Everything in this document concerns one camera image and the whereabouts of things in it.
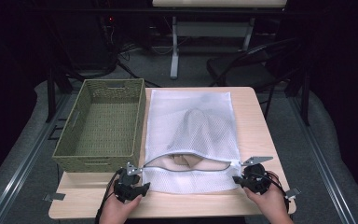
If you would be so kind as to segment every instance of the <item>storage basket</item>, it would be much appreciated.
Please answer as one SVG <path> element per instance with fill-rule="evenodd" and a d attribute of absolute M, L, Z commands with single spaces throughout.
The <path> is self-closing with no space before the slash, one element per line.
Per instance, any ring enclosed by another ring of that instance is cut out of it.
<path fill-rule="evenodd" d="M 138 164 L 143 79 L 85 80 L 52 156 L 66 172 L 115 172 Z"/>

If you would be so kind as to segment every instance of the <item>black curtain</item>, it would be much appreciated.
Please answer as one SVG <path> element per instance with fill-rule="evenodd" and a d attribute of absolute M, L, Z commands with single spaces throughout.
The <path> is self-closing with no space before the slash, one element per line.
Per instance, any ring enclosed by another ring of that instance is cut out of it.
<path fill-rule="evenodd" d="M 296 35 L 303 40 L 296 59 L 305 65 L 310 89 L 334 121 L 341 159 L 358 184 L 358 1 L 291 0 L 290 9 L 326 12 L 316 20 L 283 21 L 277 37 Z"/>
<path fill-rule="evenodd" d="M 31 117 L 34 87 L 46 80 L 46 64 L 25 25 L 17 1 L 0 1 L 0 166 Z"/>

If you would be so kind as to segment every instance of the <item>person's hand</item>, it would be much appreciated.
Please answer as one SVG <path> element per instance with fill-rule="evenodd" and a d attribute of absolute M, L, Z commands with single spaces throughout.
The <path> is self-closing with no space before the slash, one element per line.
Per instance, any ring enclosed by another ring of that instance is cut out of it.
<path fill-rule="evenodd" d="M 271 176 L 272 180 L 278 182 L 274 175 Z M 263 195 L 255 194 L 247 188 L 243 189 L 248 198 L 257 204 L 260 211 L 271 224 L 293 223 L 293 220 L 287 214 L 282 192 L 274 184 L 271 184 L 269 189 Z"/>
<path fill-rule="evenodd" d="M 113 185 L 109 189 L 109 194 L 113 192 Z M 123 224 L 130 213 L 138 206 L 142 200 L 142 195 L 138 195 L 129 203 L 122 203 L 116 196 L 111 195 L 103 206 L 100 217 L 100 224 Z"/>

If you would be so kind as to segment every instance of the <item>laundry bag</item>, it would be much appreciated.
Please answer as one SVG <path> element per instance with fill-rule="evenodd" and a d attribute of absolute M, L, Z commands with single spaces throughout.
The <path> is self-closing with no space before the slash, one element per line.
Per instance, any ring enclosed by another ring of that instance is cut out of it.
<path fill-rule="evenodd" d="M 143 183 L 150 190 L 235 189 L 240 152 L 230 92 L 152 90 Z"/>

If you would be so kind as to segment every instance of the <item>metal rail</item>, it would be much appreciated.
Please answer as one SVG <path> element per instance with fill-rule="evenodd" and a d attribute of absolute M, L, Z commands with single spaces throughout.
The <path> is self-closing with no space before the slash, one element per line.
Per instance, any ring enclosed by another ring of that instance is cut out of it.
<path fill-rule="evenodd" d="M 40 150 L 42 149 L 48 134 L 51 133 L 51 131 L 54 129 L 54 125 L 57 123 L 58 116 L 63 111 L 64 106 L 68 102 L 69 98 L 69 94 L 64 94 L 62 96 L 61 100 L 57 104 L 58 113 L 56 113 L 50 123 L 45 124 L 40 134 L 38 135 L 33 148 L 28 153 L 28 155 L 24 157 L 21 164 L 17 168 L 16 173 L 12 176 L 9 183 L 7 184 L 7 187 L 5 188 L 5 191 L 2 193 L 0 197 L 0 223 L 4 221 L 7 212 L 19 194 L 22 185 L 28 177 L 28 174 L 31 173 L 32 168 L 34 167 L 34 163 L 40 154 Z"/>
<path fill-rule="evenodd" d="M 26 12 L 39 15 L 68 14 L 68 15 L 115 15 L 115 16 L 197 16 L 197 17 L 252 17 L 252 18 L 281 18 L 281 19 L 317 19 L 327 11 L 294 11 L 282 8 L 48 8 L 26 7 Z"/>
<path fill-rule="evenodd" d="M 322 176 L 322 180 L 324 181 L 324 184 L 327 188 L 328 193 L 330 194 L 334 206 L 337 209 L 338 215 L 341 218 L 342 223 L 356 223 L 351 213 L 351 210 L 348 207 L 348 204 L 341 192 L 341 189 L 339 188 L 336 179 L 330 171 L 330 168 L 324 158 L 324 154 L 322 153 L 319 144 L 315 136 L 313 135 L 312 130 L 310 129 L 310 126 L 306 125 L 301 118 L 301 115 L 299 113 L 300 105 L 298 101 L 296 100 L 296 98 L 290 97 L 289 103 L 292 109 L 295 111 L 295 116 L 298 121 L 298 124 L 300 125 L 302 133 L 305 135 L 307 141 L 312 148 L 312 155 L 315 159 L 316 167 L 318 168 Z"/>

